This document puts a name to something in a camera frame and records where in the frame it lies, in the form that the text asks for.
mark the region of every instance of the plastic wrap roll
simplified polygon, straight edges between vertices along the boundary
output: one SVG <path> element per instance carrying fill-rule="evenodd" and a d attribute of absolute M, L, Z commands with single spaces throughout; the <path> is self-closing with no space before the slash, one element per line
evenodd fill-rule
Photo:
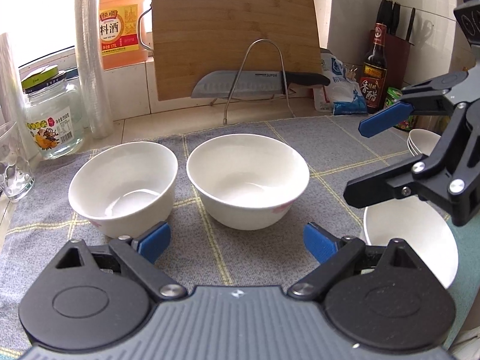
<path fill-rule="evenodd" d="M 105 138 L 113 132 L 113 118 L 104 84 L 98 4 L 99 0 L 75 0 L 75 55 L 92 136 Z"/>
<path fill-rule="evenodd" d="M 5 122 L 16 121 L 22 137 L 27 159 L 38 154 L 38 147 L 30 137 L 23 121 L 22 83 L 14 55 L 9 42 L 8 33 L 0 34 L 0 107 Z"/>

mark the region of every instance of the cutting board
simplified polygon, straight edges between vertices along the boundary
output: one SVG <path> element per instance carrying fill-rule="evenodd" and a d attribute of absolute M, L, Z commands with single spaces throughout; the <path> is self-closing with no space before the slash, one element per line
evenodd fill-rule
<path fill-rule="evenodd" d="M 152 0 L 158 99 L 190 97 L 206 74 L 238 70 L 247 48 L 267 38 L 285 69 L 321 73 L 314 0 Z M 246 70 L 279 71 L 275 47 L 253 47 Z"/>

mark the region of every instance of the santoku knife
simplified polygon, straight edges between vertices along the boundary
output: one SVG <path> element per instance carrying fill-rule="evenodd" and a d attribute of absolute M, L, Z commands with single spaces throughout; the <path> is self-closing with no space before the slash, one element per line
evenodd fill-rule
<path fill-rule="evenodd" d="M 204 76 L 193 89 L 194 99 L 206 97 L 228 97 L 236 70 L 217 70 Z M 304 87 L 328 85 L 330 80 L 319 73 L 285 72 L 286 85 L 296 84 Z M 266 96 L 285 94 L 281 71 L 251 71 L 244 70 L 238 78 L 234 95 Z"/>

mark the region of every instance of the dark glass bottle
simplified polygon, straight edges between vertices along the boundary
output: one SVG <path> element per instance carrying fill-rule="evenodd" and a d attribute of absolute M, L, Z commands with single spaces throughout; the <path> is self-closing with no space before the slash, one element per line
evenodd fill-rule
<path fill-rule="evenodd" d="M 387 27 L 384 24 L 375 24 L 373 48 L 363 62 L 362 77 L 359 81 L 360 90 L 367 103 L 367 110 L 373 114 L 381 109 L 381 98 L 385 77 L 387 74 L 387 59 L 385 58 L 385 34 Z"/>

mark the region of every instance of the drinking glass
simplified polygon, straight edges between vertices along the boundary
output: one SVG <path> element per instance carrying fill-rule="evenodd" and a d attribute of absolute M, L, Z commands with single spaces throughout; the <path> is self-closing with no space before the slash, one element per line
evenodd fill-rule
<path fill-rule="evenodd" d="M 35 178 L 26 159 L 16 122 L 0 126 L 0 188 L 12 202 L 32 189 Z"/>

